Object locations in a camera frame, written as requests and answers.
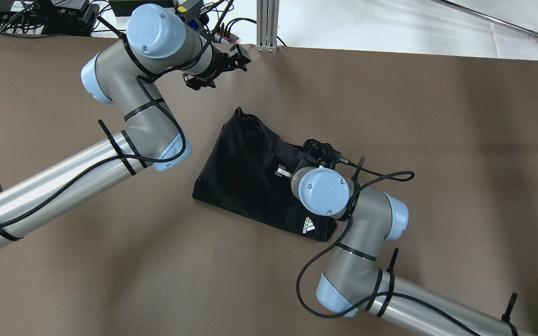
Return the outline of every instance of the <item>blue joint cap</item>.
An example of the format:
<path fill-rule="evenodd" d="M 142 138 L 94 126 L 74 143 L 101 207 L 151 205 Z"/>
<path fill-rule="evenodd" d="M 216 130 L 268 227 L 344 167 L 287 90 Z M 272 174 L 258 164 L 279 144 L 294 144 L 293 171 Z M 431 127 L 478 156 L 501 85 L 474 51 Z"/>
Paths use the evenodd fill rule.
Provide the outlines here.
<path fill-rule="evenodd" d="M 400 200 L 396 200 L 392 196 L 384 193 L 389 200 L 389 205 L 391 206 L 391 230 L 389 235 L 385 238 L 386 240 L 395 240 L 400 238 L 402 232 L 406 230 L 408 226 L 408 207 L 406 204 Z"/>
<path fill-rule="evenodd" d="M 315 168 L 300 179 L 298 197 L 310 212 L 331 216 L 340 213 L 348 204 L 350 187 L 335 170 Z"/>
<path fill-rule="evenodd" d="M 321 273 L 321 280 L 319 281 L 316 295 L 319 303 L 322 304 L 323 307 L 333 311 L 334 313 L 339 313 L 352 307 L 352 304 L 348 302 L 348 300 L 346 300 L 346 298 L 344 298 L 340 294 L 340 292 L 338 292 L 337 289 L 333 287 L 333 285 L 331 285 L 331 282 L 327 280 L 323 273 Z M 357 311 L 358 308 L 354 308 L 353 310 L 350 310 L 348 313 L 346 313 L 344 316 L 354 317 Z"/>
<path fill-rule="evenodd" d="M 162 59 L 175 54 L 184 45 L 186 26 L 175 13 L 156 4 L 144 4 L 132 12 L 126 36 L 137 53 Z"/>
<path fill-rule="evenodd" d="M 104 104 L 111 104 L 113 100 L 107 98 L 99 86 L 97 81 L 97 72 L 95 71 L 95 66 L 97 63 L 97 57 L 100 53 L 96 54 L 85 66 L 83 66 L 82 71 L 80 72 L 80 78 L 83 81 L 84 89 L 94 97 L 99 102 Z"/>
<path fill-rule="evenodd" d="M 184 153 L 177 157 L 177 159 L 168 161 L 168 162 L 155 162 L 153 166 L 155 167 L 155 170 L 158 172 L 164 172 L 167 169 L 177 165 L 178 163 L 186 160 L 191 154 L 192 154 L 192 146 L 190 146 L 190 141 L 188 141 L 188 138 L 184 136 L 186 139 L 186 149 L 184 150 Z M 163 159 L 169 159 L 170 157 L 175 156 L 177 153 L 179 153 L 182 150 L 182 138 L 180 137 L 180 134 L 175 136 L 171 143 L 169 143 L 169 146 L 163 151 L 163 153 L 158 157 L 159 160 Z"/>

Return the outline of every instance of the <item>white logo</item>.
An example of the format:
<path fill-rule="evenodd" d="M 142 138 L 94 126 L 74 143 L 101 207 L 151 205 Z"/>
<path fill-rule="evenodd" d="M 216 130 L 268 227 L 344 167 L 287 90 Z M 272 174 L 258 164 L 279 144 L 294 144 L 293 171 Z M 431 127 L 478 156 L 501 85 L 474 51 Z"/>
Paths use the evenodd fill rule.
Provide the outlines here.
<path fill-rule="evenodd" d="M 312 230 L 314 230 L 314 224 L 310 220 L 310 217 L 307 217 L 307 219 L 304 221 L 303 233 L 306 233 L 307 231 L 312 231 Z"/>

